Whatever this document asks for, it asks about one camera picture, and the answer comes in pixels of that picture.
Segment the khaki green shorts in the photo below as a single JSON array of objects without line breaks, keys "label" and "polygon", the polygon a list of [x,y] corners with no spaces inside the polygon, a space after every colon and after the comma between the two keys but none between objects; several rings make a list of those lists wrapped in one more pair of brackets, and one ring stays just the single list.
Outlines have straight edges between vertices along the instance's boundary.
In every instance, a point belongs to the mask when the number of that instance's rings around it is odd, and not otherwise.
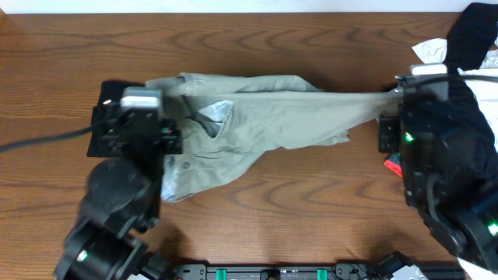
[{"label": "khaki green shorts", "polygon": [[161,198],[180,201],[228,184],[267,151],[335,145],[349,129],[396,108],[400,93],[330,93],[297,75],[181,73],[146,88],[181,130],[183,152],[166,156]]}]

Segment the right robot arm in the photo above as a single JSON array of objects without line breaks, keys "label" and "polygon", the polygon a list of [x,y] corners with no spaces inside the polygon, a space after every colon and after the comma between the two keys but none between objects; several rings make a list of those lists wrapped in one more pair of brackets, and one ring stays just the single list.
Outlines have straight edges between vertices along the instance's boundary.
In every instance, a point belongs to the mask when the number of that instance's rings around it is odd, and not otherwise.
[{"label": "right robot arm", "polygon": [[450,254],[497,271],[497,154],[466,75],[399,75],[378,149],[398,156],[405,201]]}]

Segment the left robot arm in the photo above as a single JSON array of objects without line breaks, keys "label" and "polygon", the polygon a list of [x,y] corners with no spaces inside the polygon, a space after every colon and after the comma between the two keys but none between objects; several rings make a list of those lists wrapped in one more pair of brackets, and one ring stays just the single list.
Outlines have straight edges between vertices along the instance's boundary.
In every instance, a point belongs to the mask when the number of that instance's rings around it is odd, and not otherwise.
[{"label": "left robot arm", "polygon": [[94,107],[88,176],[76,223],[64,242],[57,279],[169,279],[168,261],[132,235],[160,220],[164,157],[182,151],[176,122],[161,106]]}]

